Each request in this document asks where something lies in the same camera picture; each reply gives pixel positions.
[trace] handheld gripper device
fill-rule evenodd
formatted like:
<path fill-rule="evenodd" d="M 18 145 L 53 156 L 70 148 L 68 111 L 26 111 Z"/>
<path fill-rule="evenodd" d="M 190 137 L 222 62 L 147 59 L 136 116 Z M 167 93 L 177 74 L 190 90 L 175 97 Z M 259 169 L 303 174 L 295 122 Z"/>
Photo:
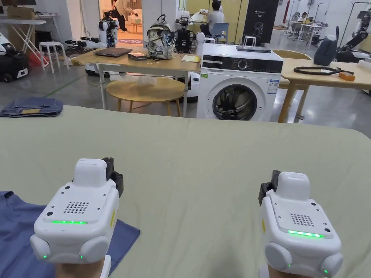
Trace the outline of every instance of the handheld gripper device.
<path fill-rule="evenodd" d="M 265 257 L 282 272 L 332 278 L 343 262 L 341 241 L 309 191 L 309 179 L 300 173 L 274 171 L 272 181 L 261 185 Z M 267 266 L 259 277 L 269 278 Z"/>
<path fill-rule="evenodd" d="M 31 246 L 39 260 L 58 264 L 89 264 L 105 258 L 115 229 L 123 175 L 113 158 L 80 159 L 73 181 L 62 186 L 37 218 Z"/>

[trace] person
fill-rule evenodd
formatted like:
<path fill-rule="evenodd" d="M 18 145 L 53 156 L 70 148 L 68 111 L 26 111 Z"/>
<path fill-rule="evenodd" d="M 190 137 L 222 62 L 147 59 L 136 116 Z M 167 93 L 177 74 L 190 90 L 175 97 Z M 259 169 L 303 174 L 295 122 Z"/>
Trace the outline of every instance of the person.
<path fill-rule="evenodd" d="M 130 33 L 125 27 L 125 12 L 134 14 L 134 11 L 128 7 L 129 0 L 114 0 L 112 4 L 112 17 L 116 17 L 120 25 L 120 29 L 124 33 Z"/>
<path fill-rule="evenodd" d="M 220 1 L 214 1 L 211 6 L 213 7 L 213 11 L 209 12 L 207 15 L 207 24 L 201 24 L 200 29 L 201 32 L 205 34 L 205 36 L 211 36 L 211 30 L 214 27 L 215 23 L 223 23 L 224 22 L 224 14 L 219 10 L 220 9 Z"/>
<path fill-rule="evenodd" d="M 100 278 L 104 259 L 92 264 L 57 264 L 56 278 Z M 280 272 L 268 265 L 270 278 L 310 278 L 302 275 L 295 275 Z"/>
<path fill-rule="evenodd" d="M 304 12 L 301 17 L 299 17 L 298 22 L 304 22 L 306 18 L 307 13 Z"/>

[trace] person sitting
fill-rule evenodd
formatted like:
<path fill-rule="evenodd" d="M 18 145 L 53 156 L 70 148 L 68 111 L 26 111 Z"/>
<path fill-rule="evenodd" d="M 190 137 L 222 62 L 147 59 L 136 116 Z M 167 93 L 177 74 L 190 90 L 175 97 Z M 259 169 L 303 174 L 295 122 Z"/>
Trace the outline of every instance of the person sitting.
<path fill-rule="evenodd" d="M 221 6 L 221 1 L 220 0 L 213 0 L 213 2 L 220 2 L 220 8 L 219 8 L 219 11 L 223 12 L 223 7 Z M 207 16 L 207 14 L 209 13 L 209 11 L 204 11 L 202 14 L 204 16 Z"/>
<path fill-rule="evenodd" d="M 304 12 L 301 17 L 299 17 L 298 22 L 304 22 L 306 18 L 307 13 Z"/>
<path fill-rule="evenodd" d="M 214 1 L 211 6 L 213 7 L 213 11 L 209 12 L 207 15 L 207 23 L 201 24 L 200 29 L 201 32 L 205 34 L 205 36 L 211 36 L 211 30 L 214 27 L 215 23 L 223 23 L 224 22 L 224 14 L 219 10 L 220 9 L 220 1 Z"/>

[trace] hand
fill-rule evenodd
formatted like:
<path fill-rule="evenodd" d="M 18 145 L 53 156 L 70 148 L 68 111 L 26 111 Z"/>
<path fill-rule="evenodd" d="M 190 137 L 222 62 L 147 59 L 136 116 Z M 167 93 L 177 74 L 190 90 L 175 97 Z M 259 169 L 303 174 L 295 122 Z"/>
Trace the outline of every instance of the hand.
<path fill-rule="evenodd" d="M 308 276 L 280 272 L 272 268 L 270 265 L 268 265 L 268 271 L 269 278 L 310 278 Z"/>
<path fill-rule="evenodd" d="M 57 264 L 56 278 L 100 278 L 104 259 L 92 264 Z"/>

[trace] washing machine control panel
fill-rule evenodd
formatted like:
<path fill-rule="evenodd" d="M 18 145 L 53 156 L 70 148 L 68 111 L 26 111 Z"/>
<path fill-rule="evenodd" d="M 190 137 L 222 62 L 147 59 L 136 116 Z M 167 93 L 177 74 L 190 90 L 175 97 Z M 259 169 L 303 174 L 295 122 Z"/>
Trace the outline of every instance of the washing machine control panel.
<path fill-rule="evenodd" d="M 243 59 L 204 55 L 202 67 L 246 72 L 281 73 L 283 61 Z"/>

